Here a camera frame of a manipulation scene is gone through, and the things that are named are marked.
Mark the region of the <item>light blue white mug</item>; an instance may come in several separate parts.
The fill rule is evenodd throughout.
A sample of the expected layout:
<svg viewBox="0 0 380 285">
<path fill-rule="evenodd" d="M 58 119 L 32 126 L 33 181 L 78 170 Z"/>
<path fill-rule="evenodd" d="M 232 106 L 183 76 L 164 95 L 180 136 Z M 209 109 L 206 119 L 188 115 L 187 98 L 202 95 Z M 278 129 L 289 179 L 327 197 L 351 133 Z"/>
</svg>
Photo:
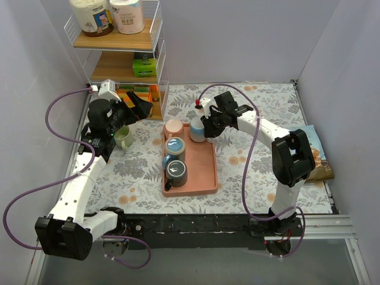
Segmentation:
<svg viewBox="0 0 380 285">
<path fill-rule="evenodd" d="M 196 143 L 203 143 L 205 141 L 209 143 L 214 142 L 214 138 L 206 138 L 204 135 L 204 125 L 201 122 L 201 118 L 194 117 L 189 123 L 189 136 L 190 139 Z"/>
</svg>

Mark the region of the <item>green mug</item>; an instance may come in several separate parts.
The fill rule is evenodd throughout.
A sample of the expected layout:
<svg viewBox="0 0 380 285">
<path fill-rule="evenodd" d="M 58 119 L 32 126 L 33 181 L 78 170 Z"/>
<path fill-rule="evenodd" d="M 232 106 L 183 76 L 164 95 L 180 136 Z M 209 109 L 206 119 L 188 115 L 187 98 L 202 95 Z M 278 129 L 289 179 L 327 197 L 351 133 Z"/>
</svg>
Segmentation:
<svg viewBox="0 0 380 285">
<path fill-rule="evenodd" d="M 127 150 L 130 148 L 134 142 L 134 137 L 129 126 L 124 125 L 121 127 L 114 135 L 114 140 L 116 145 L 123 149 Z"/>
</svg>

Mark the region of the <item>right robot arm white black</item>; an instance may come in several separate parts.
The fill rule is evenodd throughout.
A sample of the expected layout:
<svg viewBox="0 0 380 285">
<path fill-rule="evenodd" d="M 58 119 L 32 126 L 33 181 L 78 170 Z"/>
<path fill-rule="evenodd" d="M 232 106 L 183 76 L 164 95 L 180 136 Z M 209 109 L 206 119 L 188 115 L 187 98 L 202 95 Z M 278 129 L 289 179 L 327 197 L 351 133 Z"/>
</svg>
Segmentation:
<svg viewBox="0 0 380 285">
<path fill-rule="evenodd" d="M 251 219 L 276 236 L 284 235 L 296 220 L 296 203 L 301 187 L 315 168 L 308 136 L 301 129 L 290 131 L 263 119 L 253 104 L 238 105 L 231 92 L 213 99 L 200 97 L 195 104 L 204 111 L 201 122 L 206 138 L 216 138 L 227 127 L 249 134 L 271 151 L 272 169 L 277 179 L 274 202 L 266 218 Z"/>
</svg>

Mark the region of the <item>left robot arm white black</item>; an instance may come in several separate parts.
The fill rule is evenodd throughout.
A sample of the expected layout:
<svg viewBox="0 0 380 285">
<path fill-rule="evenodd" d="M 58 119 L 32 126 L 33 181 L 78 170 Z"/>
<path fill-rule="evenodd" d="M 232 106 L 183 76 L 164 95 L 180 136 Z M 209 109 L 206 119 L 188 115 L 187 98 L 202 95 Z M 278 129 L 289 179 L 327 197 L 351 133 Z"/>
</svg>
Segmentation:
<svg viewBox="0 0 380 285">
<path fill-rule="evenodd" d="M 45 254 L 82 261 L 96 239 L 105 234 L 118 238 L 126 232 L 128 226 L 120 208 L 105 207 L 91 216 L 86 214 L 96 180 L 115 148 L 116 132 L 151 113 L 151 102 L 133 91 L 126 95 L 133 103 L 131 107 L 114 92 L 89 104 L 88 123 L 81 131 L 82 143 L 72 172 L 75 177 L 66 184 L 50 213 L 38 218 L 34 227 Z"/>
</svg>

